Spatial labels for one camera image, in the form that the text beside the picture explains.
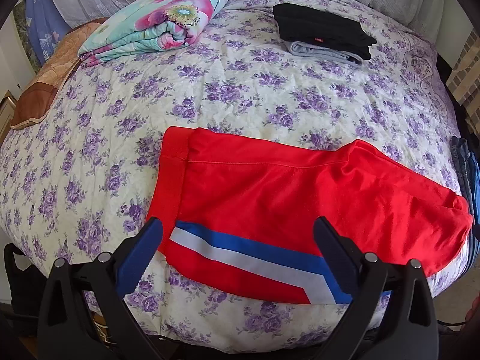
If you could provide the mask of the red striped pants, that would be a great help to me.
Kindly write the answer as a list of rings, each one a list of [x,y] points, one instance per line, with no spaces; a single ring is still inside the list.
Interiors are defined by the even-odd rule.
[[[148,215],[159,250],[192,281],[262,301],[346,304],[314,240],[325,217],[382,261],[416,258],[426,275],[461,252],[467,201],[366,141],[308,150],[203,128],[170,127]]]

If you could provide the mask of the purple floral bedspread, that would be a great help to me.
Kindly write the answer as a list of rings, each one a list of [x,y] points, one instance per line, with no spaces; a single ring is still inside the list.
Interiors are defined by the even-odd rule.
[[[292,2],[361,23],[361,67],[291,55],[272,8]],[[308,149],[357,138],[459,190],[458,133],[434,46],[353,0],[233,0],[191,47],[81,67],[46,118],[1,146],[1,229],[43,273],[114,250],[141,228],[172,126]]]

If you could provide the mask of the blue denim jeans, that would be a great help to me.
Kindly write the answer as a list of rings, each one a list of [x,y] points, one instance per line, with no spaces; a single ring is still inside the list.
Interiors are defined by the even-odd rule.
[[[467,238],[469,253],[466,273],[479,255],[479,163],[464,138],[453,136],[450,152],[461,194],[469,204],[469,213],[473,216],[473,227]]]

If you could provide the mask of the brown patchwork blanket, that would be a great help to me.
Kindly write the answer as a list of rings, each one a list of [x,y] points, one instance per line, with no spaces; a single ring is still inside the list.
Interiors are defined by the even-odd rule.
[[[39,124],[46,118],[58,92],[80,66],[78,50],[106,20],[106,18],[94,19],[74,28],[64,36],[53,55],[20,95],[10,123],[11,129],[22,130]]]

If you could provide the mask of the beige checkered cloth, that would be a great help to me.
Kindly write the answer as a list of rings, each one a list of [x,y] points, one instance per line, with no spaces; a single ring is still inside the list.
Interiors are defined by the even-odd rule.
[[[448,89],[470,116],[479,117],[480,40],[473,29],[447,81]]]

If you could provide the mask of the folded grey garment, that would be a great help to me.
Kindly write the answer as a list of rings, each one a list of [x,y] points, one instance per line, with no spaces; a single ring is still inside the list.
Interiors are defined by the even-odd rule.
[[[283,44],[292,55],[313,57],[335,63],[346,63],[355,67],[363,64],[363,59],[359,55],[347,51],[314,46],[301,41],[283,41]]]

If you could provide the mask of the blue patterned cloth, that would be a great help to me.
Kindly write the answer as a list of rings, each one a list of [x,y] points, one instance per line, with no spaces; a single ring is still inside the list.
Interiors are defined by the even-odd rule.
[[[53,0],[24,0],[28,39],[43,65],[71,30]]]

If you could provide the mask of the folded black garment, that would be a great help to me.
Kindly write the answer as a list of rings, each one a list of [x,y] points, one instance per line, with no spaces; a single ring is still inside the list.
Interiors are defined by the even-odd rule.
[[[325,10],[281,3],[272,8],[272,13],[282,41],[347,51],[363,61],[371,59],[370,47],[377,43],[359,22]]]

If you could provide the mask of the folded floral quilt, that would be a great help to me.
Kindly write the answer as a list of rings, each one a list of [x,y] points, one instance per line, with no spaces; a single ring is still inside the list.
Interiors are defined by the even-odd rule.
[[[137,0],[101,24],[78,50],[89,66],[189,47],[228,0]]]

